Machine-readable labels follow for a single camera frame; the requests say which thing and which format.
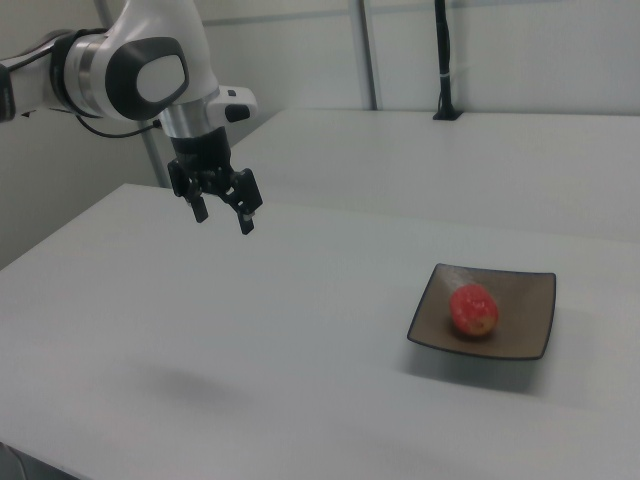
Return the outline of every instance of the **white wall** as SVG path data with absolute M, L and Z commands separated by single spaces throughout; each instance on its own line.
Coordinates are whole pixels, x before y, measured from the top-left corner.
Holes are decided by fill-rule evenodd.
M 0 58 L 51 30 L 99 25 L 88 0 L 0 0 Z M 123 183 L 156 184 L 138 139 L 97 138 L 48 111 L 1 124 L 0 268 Z
M 640 1 L 452 0 L 456 104 L 468 111 L 640 113 Z M 432 0 L 371 0 L 382 105 L 434 110 Z

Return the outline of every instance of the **floor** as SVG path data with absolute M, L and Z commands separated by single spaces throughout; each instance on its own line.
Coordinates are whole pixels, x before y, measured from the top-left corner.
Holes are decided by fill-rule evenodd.
M 0 443 L 2 480 L 77 480 L 75 477 Z

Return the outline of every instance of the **tabletop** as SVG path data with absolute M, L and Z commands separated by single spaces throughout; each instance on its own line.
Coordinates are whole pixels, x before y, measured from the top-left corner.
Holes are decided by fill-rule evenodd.
M 285 110 L 233 149 L 265 198 L 640 242 L 640 117 Z
M 0 439 L 92 480 L 636 479 L 640 244 L 125 186 L 0 272 Z M 439 263 L 558 275 L 545 357 L 406 338 Z

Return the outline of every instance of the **square plate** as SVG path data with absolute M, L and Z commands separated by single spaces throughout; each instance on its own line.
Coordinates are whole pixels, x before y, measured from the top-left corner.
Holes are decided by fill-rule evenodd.
M 471 283 L 482 285 L 498 306 L 499 321 L 486 337 L 459 333 L 449 297 Z M 447 352 L 500 360 L 538 360 L 551 335 L 556 304 L 554 273 L 505 272 L 438 264 L 409 328 L 408 339 Z

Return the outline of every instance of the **table surface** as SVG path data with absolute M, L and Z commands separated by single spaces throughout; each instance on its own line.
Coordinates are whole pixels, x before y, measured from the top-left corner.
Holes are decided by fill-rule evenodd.
M 637 478 L 640 244 L 265 197 L 243 237 L 125 186 L 1 271 L 0 440 L 92 480 Z M 409 342 L 440 262 L 555 272 L 545 357 Z
M 294 205 L 640 242 L 640 117 L 285 110 L 233 150 Z

